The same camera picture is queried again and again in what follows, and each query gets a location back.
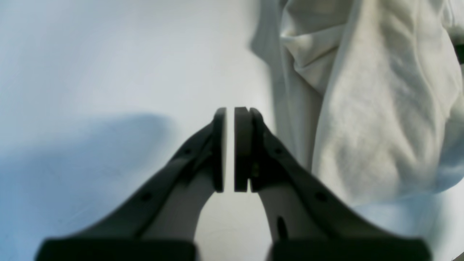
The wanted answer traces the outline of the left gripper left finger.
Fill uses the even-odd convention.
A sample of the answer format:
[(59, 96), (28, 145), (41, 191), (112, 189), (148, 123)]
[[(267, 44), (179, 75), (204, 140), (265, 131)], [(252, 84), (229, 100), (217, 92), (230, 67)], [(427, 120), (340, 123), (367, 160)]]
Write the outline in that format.
[(46, 240), (37, 261), (197, 261), (208, 199), (224, 190), (227, 110), (196, 132), (129, 199), (74, 235)]

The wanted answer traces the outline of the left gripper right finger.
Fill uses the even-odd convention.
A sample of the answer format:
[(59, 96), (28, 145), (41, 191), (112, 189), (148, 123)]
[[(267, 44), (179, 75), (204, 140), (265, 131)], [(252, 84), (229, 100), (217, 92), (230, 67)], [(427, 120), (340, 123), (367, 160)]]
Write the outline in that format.
[(255, 108), (234, 110), (234, 190), (260, 197), (272, 245), (267, 261), (430, 261), (419, 238), (366, 221), (308, 173)]

